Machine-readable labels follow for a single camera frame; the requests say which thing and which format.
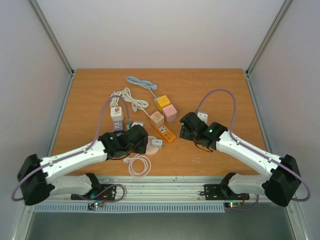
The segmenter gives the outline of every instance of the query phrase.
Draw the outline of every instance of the wooden tabletop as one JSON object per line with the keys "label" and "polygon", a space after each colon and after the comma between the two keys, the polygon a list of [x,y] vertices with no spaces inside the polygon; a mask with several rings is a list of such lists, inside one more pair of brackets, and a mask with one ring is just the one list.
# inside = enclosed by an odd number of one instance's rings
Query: wooden tabletop
{"label": "wooden tabletop", "polygon": [[[129,87],[134,98],[146,100],[146,111],[151,115],[157,111],[152,94],[145,88],[130,84],[127,76],[150,80],[158,85],[157,96],[167,95],[177,109],[178,116],[173,123],[165,123],[177,136],[179,120],[188,112],[194,112],[201,99],[211,90],[230,90],[237,101],[237,116],[233,132],[247,142],[265,149],[258,120],[242,69],[78,69],[71,87],[55,142],[53,155],[84,146],[93,140],[103,104],[113,91]],[[143,111],[133,112],[128,104],[131,119],[144,122],[150,136],[161,136],[150,126],[150,120]],[[209,96],[200,111],[208,113],[208,124],[218,122],[230,126],[233,114],[232,98],[225,92]],[[110,109],[104,114],[100,134],[113,130]],[[219,151],[202,151],[191,141],[177,139],[149,157],[152,169],[149,176],[223,176],[229,172],[242,175],[257,174],[241,161]],[[136,171],[142,170],[140,162],[134,163]],[[71,173],[82,175],[94,173],[97,176],[128,176],[128,165],[122,160],[108,160],[88,165]]]}

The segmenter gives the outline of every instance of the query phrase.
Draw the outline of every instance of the blue cable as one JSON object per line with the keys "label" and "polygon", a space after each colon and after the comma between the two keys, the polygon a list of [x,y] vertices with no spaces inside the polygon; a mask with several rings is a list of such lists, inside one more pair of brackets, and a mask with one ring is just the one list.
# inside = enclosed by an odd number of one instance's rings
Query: blue cable
{"label": "blue cable", "polygon": [[148,80],[140,80],[134,76],[127,76],[126,80],[128,83],[130,84],[134,84],[134,85],[138,85],[140,87],[143,87],[145,89],[149,89],[150,92],[152,93],[152,95],[157,98],[157,96],[154,94],[153,90],[157,90],[158,89],[158,85],[157,84],[153,84],[152,82],[148,81]]}

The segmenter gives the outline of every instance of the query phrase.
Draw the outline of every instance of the gray floor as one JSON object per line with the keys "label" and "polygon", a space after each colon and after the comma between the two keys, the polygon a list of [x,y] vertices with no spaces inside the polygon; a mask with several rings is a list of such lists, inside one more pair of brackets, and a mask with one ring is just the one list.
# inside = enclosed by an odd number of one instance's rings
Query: gray floor
{"label": "gray floor", "polygon": [[285,208],[226,213],[34,213],[27,240],[292,240]]}

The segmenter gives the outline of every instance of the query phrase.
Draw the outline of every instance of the white wall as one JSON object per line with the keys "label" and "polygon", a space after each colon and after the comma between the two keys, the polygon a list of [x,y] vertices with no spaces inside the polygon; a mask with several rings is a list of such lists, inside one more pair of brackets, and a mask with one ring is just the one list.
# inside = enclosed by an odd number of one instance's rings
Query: white wall
{"label": "white wall", "polygon": [[273,152],[294,156],[311,187],[300,205],[312,239],[320,236],[319,13],[318,0],[294,1],[252,73]]}
{"label": "white wall", "polygon": [[283,1],[38,3],[74,69],[247,69]]}
{"label": "white wall", "polygon": [[43,156],[69,74],[27,0],[0,1],[0,239],[20,206],[11,192],[25,158]]}

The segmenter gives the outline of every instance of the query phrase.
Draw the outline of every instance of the white extension cord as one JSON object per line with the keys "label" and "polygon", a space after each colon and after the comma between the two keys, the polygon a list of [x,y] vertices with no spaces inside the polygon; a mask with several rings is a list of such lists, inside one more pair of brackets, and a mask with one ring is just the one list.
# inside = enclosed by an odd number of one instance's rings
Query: white extension cord
{"label": "white extension cord", "polygon": [[[141,100],[141,99],[136,99],[134,97],[131,96],[131,92],[130,92],[130,89],[128,87],[126,87],[124,90],[122,91],[114,91],[111,96],[114,96],[114,95],[118,95],[118,96],[121,96],[123,97],[123,99],[126,101],[126,102],[129,102],[131,103],[131,107],[132,107],[132,110],[134,112],[136,112],[138,109],[144,111],[148,117],[150,118],[150,115],[146,112],[145,108],[149,106],[149,103],[145,100]],[[119,101],[119,98],[118,97],[114,97],[112,100],[111,100],[111,103],[110,103],[110,108],[112,107],[118,107],[118,101]]]}
{"label": "white extension cord", "polygon": [[[144,169],[142,172],[136,172],[134,170],[133,165],[135,160],[141,160],[143,162]],[[125,164],[129,164],[128,166],[129,173],[132,177],[135,177],[135,178],[142,178],[144,176],[147,176],[148,173],[151,171],[151,161],[148,157],[144,155],[137,154],[133,157],[127,156],[125,159],[123,159],[123,162]]]}

